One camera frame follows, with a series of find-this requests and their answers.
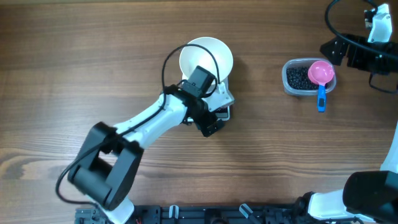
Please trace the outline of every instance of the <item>plastic container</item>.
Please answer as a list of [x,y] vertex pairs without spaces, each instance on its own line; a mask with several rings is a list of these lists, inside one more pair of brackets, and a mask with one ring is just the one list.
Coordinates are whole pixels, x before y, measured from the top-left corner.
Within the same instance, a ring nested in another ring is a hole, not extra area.
[[[335,69],[334,66],[328,61],[323,58],[298,58],[288,61],[283,69],[282,69],[282,81],[284,83],[285,92],[289,95],[293,96],[317,96],[318,90],[296,90],[292,88],[289,83],[287,82],[287,74],[286,71],[288,68],[297,68],[297,67],[310,67],[314,62],[322,60],[328,62],[332,67],[333,70]],[[325,90],[326,93],[331,92],[336,87],[336,75],[333,79],[328,82],[328,88]]]

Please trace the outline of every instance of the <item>black beans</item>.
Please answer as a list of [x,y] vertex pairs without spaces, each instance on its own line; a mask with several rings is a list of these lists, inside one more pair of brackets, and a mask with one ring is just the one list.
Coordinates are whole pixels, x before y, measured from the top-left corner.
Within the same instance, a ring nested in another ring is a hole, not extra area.
[[317,90],[318,85],[308,78],[309,67],[288,68],[286,70],[287,83],[296,90]]

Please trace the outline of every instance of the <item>pink measuring cup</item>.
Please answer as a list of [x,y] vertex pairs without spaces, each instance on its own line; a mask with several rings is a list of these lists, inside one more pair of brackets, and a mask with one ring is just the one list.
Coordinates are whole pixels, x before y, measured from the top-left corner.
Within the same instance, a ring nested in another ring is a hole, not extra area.
[[316,61],[308,69],[308,78],[312,83],[319,85],[318,88],[318,112],[326,110],[326,91],[325,85],[335,76],[335,71],[330,63],[326,61]]

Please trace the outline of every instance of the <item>wood grain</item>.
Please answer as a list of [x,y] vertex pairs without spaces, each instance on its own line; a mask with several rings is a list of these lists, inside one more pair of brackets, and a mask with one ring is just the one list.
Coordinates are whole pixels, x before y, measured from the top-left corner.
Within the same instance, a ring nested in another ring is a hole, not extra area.
[[[389,2],[394,17],[398,6]],[[318,114],[314,97],[283,91],[284,63],[322,57],[320,45],[333,38],[323,21],[327,4],[0,7],[0,223],[71,223],[76,207],[59,201],[54,186],[88,130],[151,105],[166,55],[202,36],[221,39],[234,55],[232,119],[210,138],[184,125],[159,138],[142,159],[130,193],[135,204],[292,202],[311,190],[341,189],[355,171],[377,170],[397,124],[396,96],[372,90],[368,73],[345,65],[336,67],[338,84],[325,114]],[[362,11],[369,7],[361,1],[339,4],[333,24],[367,35]],[[176,83],[180,76],[176,55],[166,81]],[[67,182],[62,192],[84,198]]]

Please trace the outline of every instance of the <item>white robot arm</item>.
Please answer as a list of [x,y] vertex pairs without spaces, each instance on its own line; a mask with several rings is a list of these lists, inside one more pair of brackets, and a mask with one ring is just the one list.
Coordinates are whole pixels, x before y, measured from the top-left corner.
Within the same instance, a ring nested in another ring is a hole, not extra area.
[[[91,201],[99,205],[115,224],[126,223],[134,211],[134,205],[127,194],[134,182],[142,153],[159,136],[170,128],[191,117],[205,137],[223,127],[223,121],[211,112],[203,97],[215,79],[209,71],[197,66],[191,77],[182,82],[181,87],[167,87],[159,99],[139,115],[109,127],[96,124],[89,132],[77,157],[80,159],[69,172],[68,180]],[[222,93],[224,85],[218,85],[213,93]],[[229,106],[234,98],[229,91],[223,100],[212,100],[219,94],[206,97],[218,107]],[[93,146],[103,144],[95,151]],[[98,157],[99,152],[112,152],[118,159],[111,166]]]

